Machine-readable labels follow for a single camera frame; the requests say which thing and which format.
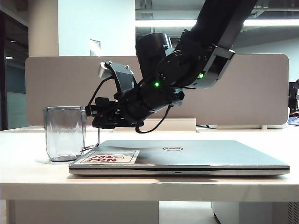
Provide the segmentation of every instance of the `dell logo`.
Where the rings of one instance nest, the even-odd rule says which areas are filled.
[[[166,151],[181,151],[181,150],[183,150],[183,148],[181,148],[181,147],[164,147],[163,149]]]

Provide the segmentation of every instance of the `sticker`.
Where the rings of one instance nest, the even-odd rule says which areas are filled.
[[[85,164],[134,164],[138,150],[128,151],[94,151],[86,158],[83,158],[80,163]]]

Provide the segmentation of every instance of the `green led light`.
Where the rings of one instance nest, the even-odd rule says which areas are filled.
[[[199,73],[198,77],[197,78],[203,78],[204,77],[204,73]]]

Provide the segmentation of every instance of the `black cable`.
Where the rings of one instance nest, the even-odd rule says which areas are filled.
[[[93,96],[92,96],[92,98],[90,99],[88,105],[91,105],[91,104],[92,104],[92,102],[93,102],[93,100],[94,100],[94,98],[95,98],[95,95],[97,95],[97,93],[98,93],[99,89],[101,88],[101,86],[103,85],[103,83],[106,82],[106,81],[108,81],[109,79],[113,79],[112,76],[110,76],[110,77],[108,77],[108,78],[105,78],[105,79],[99,84],[99,86],[97,87],[97,89],[94,91]]]
[[[137,126],[135,127],[135,131],[136,131],[137,133],[139,133],[139,134],[145,134],[145,133],[149,133],[149,132],[152,132],[152,131],[156,130],[156,129],[160,126],[160,124],[165,120],[165,118],[166,118],[167,115],[168,115],[168,112],[169,112],[170,108],[172,108],[173,106],[174,106],[174,105],[169,105],[169,106],[168,106],[168,108],[167,108],[167,110],[166,110],[166,112],[165,112],[164,117],[162,118],[162,120],[160,120],[160,122],[159,122],[153,129],[151,129],[151,130],[149,130],[149,131],[147,131],[147,132],[142,132],[142,131],[139,130],[139,126],[137,125]]]

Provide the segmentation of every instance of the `floor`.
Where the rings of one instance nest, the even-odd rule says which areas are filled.
[[[160,202],[159,224],[218,224],[211,202]]]

